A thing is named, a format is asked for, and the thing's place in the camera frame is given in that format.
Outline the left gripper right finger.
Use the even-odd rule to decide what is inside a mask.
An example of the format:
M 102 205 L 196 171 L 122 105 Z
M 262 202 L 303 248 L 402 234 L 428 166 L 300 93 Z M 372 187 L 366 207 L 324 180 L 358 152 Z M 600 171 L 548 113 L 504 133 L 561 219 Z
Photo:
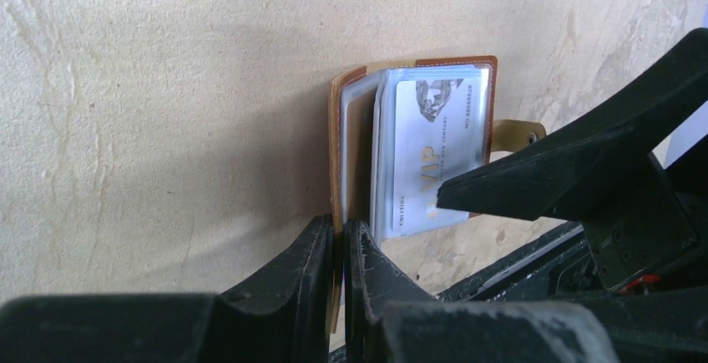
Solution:
M 383 317 L 391 302 L 428 302 L 430 295 L 377 246 L 366 222 L 344 224 L 346 360 L 385 362 Z

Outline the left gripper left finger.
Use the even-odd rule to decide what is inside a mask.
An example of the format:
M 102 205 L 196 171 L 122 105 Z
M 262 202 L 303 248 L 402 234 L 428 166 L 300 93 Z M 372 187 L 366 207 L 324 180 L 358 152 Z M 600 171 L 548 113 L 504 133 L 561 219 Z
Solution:
M 325 362 L 333 223 L 313 218 L 290 246 L 222 293 L 235 313 L 234 362 Z

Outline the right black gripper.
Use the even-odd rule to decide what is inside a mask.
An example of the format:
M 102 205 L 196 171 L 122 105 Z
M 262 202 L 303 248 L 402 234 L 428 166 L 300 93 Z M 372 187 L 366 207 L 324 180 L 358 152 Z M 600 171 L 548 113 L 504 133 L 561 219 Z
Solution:
M 445 181 L 437 206 L 579 221 L 612 192 L 582 223 L 600 284 L 676 272 L 707 254 L 707 139 L 667 169 L 652 151 L 706 100 L 707 30 L 696 28 L 575 121 Z

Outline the brown leather card holder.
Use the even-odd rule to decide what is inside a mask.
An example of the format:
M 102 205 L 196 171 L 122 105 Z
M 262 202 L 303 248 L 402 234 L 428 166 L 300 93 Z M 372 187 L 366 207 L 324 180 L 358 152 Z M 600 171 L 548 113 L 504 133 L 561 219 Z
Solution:
M 366 222 L 377 245 L 386 239 L 415 235 L 388 236 L 395 206 L 392 188 L 397 84 L 420 78 L 466 78 L 482 71 L 488 76 L 488 115 L 481 167 L 492 153 L 518 152 L 547 134 L 539 122 L 494 118 L 498 60 L 493 55 L 370 63 L 331 81 L 328 121 L 335 299 L 342 296 L 344 288 L 346 222 Z

